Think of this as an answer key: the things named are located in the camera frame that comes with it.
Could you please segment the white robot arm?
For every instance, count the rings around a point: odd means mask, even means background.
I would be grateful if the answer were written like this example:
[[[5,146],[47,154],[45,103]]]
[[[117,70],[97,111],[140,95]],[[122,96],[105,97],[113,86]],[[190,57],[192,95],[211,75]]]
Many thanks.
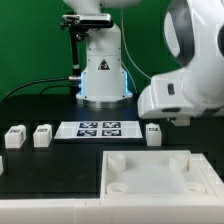
[[[121,32],[103,8],[125,8],[141,0],[63,0],[73,13],[62,17],[76,39],[87,40],[79,103],[110,108],[132,98],[121,65]],[[172,0],[164,38],[181,68],[151,78],[137,101],[142,119],[224,114],[224,0]]]

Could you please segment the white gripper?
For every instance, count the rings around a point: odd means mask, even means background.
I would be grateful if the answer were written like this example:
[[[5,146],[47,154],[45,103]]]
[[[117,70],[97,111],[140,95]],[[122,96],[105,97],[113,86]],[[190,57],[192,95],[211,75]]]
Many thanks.
[[[171,122],[175,126],[189,126],[191,123],[191,119],[189,117],[177,117],[173,118]]]

